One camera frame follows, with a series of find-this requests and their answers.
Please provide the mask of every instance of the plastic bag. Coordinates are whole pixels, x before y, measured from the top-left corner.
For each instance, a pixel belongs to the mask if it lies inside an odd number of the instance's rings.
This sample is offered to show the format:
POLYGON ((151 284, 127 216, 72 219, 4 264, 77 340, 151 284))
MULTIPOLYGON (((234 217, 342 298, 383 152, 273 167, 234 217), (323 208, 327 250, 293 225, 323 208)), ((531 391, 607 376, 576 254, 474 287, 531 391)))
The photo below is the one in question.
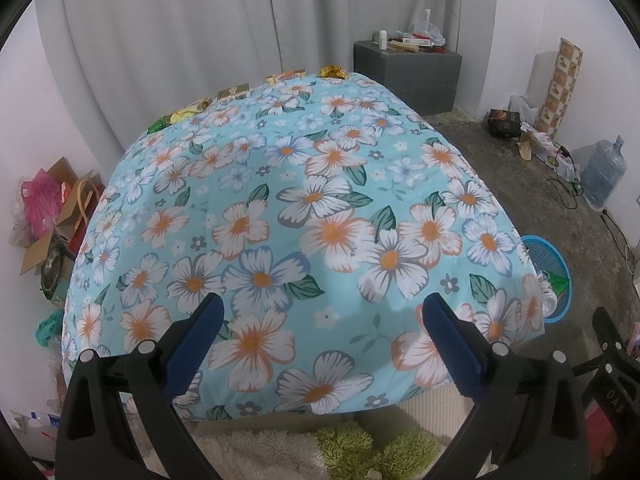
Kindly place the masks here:
POLYGON ((36 238, 42 238, 56 225, 62 209, 60 184, 40 170, 30 182, 20 187, 24 202, 24 218, 31 225, 36 238))
POLYGON ((414 17, 413 32, 421 36, 428 36, 434 46, 444 46, 447 40, 445 40, 440 29, 429 21, 430 19, 431 9, 424 9, 421 14, 414 17))

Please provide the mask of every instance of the white container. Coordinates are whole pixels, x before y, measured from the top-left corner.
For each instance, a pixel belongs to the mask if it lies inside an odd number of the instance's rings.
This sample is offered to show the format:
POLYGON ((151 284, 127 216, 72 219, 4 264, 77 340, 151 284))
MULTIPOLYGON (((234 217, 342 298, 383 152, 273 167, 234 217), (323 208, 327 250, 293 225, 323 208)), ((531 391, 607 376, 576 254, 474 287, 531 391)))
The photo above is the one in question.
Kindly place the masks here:
POLYGON ((386 30, 380 31, 380 50, 386 50, 386 30))

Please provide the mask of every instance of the cardboard box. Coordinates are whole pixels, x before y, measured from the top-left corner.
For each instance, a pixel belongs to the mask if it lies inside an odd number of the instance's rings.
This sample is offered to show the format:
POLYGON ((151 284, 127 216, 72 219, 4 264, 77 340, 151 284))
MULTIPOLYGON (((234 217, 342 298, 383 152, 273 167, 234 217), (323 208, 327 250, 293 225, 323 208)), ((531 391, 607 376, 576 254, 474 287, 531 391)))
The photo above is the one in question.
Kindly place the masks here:
MULTIPOLYGON (((63 157, 51 166, 47 170, 47 173, 57 183, 62 184, 66 182, 72 186, 71 193, 63 204, 62 210, 56 219, 56 226, 24 251, 20 274, 24 274, 28 270, 33 269, 33 267, 40 265, 47 259, 49 246, 54 238, 68 244, 69 240, 73 237, 76 232, 76 221, 80 215, 80 210, 78 209, 78 184, 81 180, 90 178, 93 171, 78 178, 74 170, 69 166, 66 158, 63 157)), ((96 175, 95 178, 99 183, 99 176, 96 175)), ((92 188, 90 186, 84 186, 81 197, 83 202, 91 190, 92 188)))

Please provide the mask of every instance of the bed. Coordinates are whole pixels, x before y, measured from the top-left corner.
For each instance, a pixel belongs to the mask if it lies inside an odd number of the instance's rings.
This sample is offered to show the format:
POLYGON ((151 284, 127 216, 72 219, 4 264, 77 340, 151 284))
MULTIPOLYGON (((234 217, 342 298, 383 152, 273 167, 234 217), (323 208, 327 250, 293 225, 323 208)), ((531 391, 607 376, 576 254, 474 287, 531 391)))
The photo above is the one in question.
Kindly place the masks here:
POLYGON ((174 400, 183 418, 357 412, 449 383, 420 319, 432 292, 490 341, 544 331, 536 272, 495 197, 355 73, 265 84, 127 149, 76 260, 67 380, 83 349, 157 340, 209 292, 225 323, 174 400))

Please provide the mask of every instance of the water jug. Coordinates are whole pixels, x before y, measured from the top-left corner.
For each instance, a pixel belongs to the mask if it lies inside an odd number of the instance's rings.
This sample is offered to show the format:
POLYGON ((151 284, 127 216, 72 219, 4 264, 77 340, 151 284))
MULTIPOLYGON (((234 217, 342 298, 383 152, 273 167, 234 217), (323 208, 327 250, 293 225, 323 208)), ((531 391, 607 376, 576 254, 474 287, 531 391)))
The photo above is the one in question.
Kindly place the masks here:
POLYGON ((597 142, 587 165, 580 172, 584 199, 594 211, 604 209, 605 202, 625 174, 626 160, 620 152, 624 142, 620 136, 613 144, 609 140, 597 142))

